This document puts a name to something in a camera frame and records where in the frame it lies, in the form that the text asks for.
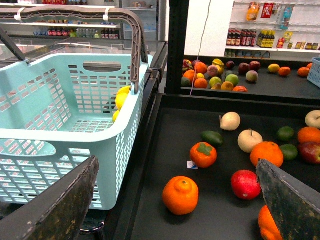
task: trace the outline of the orange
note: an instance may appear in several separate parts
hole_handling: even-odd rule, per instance
[[[320,130],[313,126],[306,126],[298,132],[299,143],[316,142],[320,143]]]
[[[267,205],[260,210],[258,224],[264,240],[283,240]]]
[[[299,68],[299,70],[298,70],[298,76],[303,77],[303,78],[306,78],[306,77],[308,77],[309,72],[310,72],[310,69],[309,69],[309,68],[307,68],[307,67],[301,67],[301,68]]]
[[[162,192],[164,205],[175,215],[193,212],[199,200],[197,184],[189,177],[176,176],[164,187]]]
[[[311,69],[311,68],[312,68],[312,63],[309,63],[306,67],[307,67],[308,69]]]
[[[194,82],[194,87],[197,89],[206,89],[208,87],[208,82],[204,78],[198,78]]]
[[[289,74],[291,73],[291,69],[290,67],[287,67],[287,66],[283,66],[279,69],[279,72],[278,74],[282,77],[286,77],[288,76]]]
[[[194,82],[194,80],[198,79],[198,76],[194,70],[188,70],[183,74],[183,77],[190,80],[191,84]]]
[[[278,144],[272,141],[263,141],[258,143],[250,153],[250,160],[256,167],[261,159],[268,160],[278,168],[284,163],[284,155]]]
[[[208,71],[207,65],[203,62],[196,62],[193,69],[197,74],[205,74]]]

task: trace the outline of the lime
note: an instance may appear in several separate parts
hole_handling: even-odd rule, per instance
[[[224,144],[224,138],[220,133],[216,131],[203,131],[201,133],[202,141],[210,144],[211,146],[218,148]]]
[[[298,149],[292,144],[285,144],[280,146],[285,161],[292,161],[298,156]]]
[[[184,87],[184,88],[191,87],[190,79],[183,76],[181,78],[181,87]]]
[[[117,117],[118,117],[119,113],[120,113],[120,111],[118,110],[113,114],[113,116],[112,116],[112,121],[113,122],[115,122],[117,120]]]
[[[289,142],[295,135],[295,131],[290,126],[283,126],[276,132],[276,137],[282,142]]]

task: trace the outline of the pear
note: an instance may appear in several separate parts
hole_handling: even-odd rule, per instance
[[[220,118],[220,128],[226,131],[234,131],[240,126],[241,118],[238,113],[231,111]]]

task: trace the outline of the light blue plastic basket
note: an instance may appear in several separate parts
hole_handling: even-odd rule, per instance
[[[312,58],[312,67],[307,79],[320,88],[320,57]]]
[[[121,65],[113,72],[84,63]],[[131,54],[54,54],[0,70],[0,201],[26,204],[89,156],[99,159],[91,209],[116,204],[141,117],[147,63],[139,91],[129,93],[113,124],[115,96],[131,84]]]

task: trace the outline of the refrigerator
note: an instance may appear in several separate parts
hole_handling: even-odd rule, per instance
[[[166,0],[119,0],[119,6],[134,12],[142,21],[146,41],[164,41],[166,34]],[[129,25],[122,26],[123,38],[132,39]]]

